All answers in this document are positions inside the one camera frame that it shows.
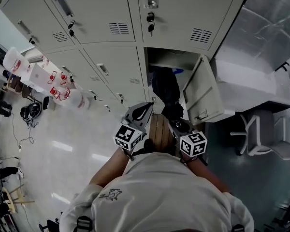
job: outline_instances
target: shirt logo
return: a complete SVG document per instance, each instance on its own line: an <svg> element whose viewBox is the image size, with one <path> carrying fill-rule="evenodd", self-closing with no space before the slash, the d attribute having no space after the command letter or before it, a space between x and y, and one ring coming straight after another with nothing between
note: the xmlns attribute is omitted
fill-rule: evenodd
<svg viewBox="0 0 290 232"><path fill-rule="evenodd" d="M99 199L106 198L106 199L110 199L111 201L117 200L117 196L121 193L122 191L120 189L111 189L108 194L101 194L99 196Z"/></svg>

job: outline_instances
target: black and white marker cube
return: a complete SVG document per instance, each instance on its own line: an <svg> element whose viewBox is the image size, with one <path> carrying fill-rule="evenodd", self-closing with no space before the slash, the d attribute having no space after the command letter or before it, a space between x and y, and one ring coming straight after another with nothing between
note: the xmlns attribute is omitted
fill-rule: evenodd
<svg viewBox="0 0 290 232"><path fill-rule="evenodd" d="M142 140L142 135L143 133L140 130L120 124L113 139L115 144L119 147L126 150L132 150Z"/></svg>
<svg viewBox="0 0 290 232"><path fill-rule="evenodd" d="M187 136L182 136L180 138L179 149L189 155L194 157L203 154L206 150L207 139L203 132L199 131Z"/></svg>

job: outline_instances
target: gray chair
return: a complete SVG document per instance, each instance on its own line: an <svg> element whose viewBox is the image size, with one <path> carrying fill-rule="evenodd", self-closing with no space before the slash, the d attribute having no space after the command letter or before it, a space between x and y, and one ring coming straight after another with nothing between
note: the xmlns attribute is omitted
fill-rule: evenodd
<svg viewBox="0 0 290 232"><path fill-rule="evenodd" d="M270 111L255 110L248 114L248 122L241 115L245 125L244 132L231 132L231 136L245 136L245 143L239 152L242 155L245 150L250 156L264 155L275 152L283 160L290 160L290 143L286 141L286 118L280 117L274 122L274 115ZM274 140L274 129L280 121L283 123L283 139Z"/></svg>

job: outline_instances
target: ventilation slot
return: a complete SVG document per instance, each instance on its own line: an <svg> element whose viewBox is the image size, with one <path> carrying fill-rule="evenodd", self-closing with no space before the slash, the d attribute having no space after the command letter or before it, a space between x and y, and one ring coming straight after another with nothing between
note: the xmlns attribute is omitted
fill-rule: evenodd
<svg viewBox="0 0 290 232"><path fill-rule="evenodd" d="M208 43L209 38L211 37L212 32L201 30L201 29L193 29L190 40L199 41L202 43Z"/></svg>
<svg viewBox="0 0 290 232"><path fill-rule="evenodd" d="M109 23L112 34L129 34L128 25L126 22Z"/></svg>
<svg viewBox="0 0 290 232"><path fill-rule="evenodd" d="M130 83L141 84L139 79L132 79L132 78L130 78Z"/></svg>
<svg viewBox="0 0 290 232"><path fill-rule="evenodd" d="M67 41L68 38L64 35L63 32L60 33L54 33L53 34L54 38L58 41L58 42L63 42L63 41Z"/></svg>
<svg viewBox="0 0 290 232"><path fill-rule="evenodd" d="M100 78L95 77L95 76L91 76L90 79L91 79L92 81L97 81L97 82L100 82L100 81L101 81Z"/></svg>

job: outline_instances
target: person's leg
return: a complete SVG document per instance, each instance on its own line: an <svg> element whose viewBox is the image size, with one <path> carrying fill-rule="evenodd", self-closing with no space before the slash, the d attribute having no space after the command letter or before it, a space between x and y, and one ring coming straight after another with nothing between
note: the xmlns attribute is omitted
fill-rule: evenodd
<svg viewBox="0 0 290 232"><path fill-rule="evenodd" d="M18 172L18 168L16 167L0 168L0 179L8 177L11 174L16 174L17 172Z"/></svg>
<svg viewBox="0 0 290 232"><path fill-rule="evenodd" d="M11 113L10 112L8 112L8 111L6 111L6 110L4 110L2 108L0 108L0 114L3 115L4 117L11 116Z"/></svg>
<svg viewBox="0 0 290 232"><path fill-rule="evenodd" d="M7 102L0 100L0 106L7 109L12 109L12 105L8 104Z"/></svg>

